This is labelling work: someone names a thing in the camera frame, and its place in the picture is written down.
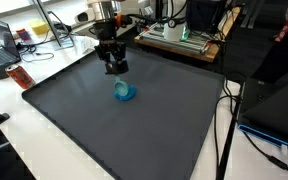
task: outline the gray mat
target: gray mat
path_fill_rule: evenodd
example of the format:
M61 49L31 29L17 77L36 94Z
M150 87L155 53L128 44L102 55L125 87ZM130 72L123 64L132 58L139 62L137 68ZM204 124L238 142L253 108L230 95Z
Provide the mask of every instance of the gray mat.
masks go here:
M138 90L130 101L113 96L95 53L22 96L116 179L189 179L223 77L136 50L126 60L121 79Z

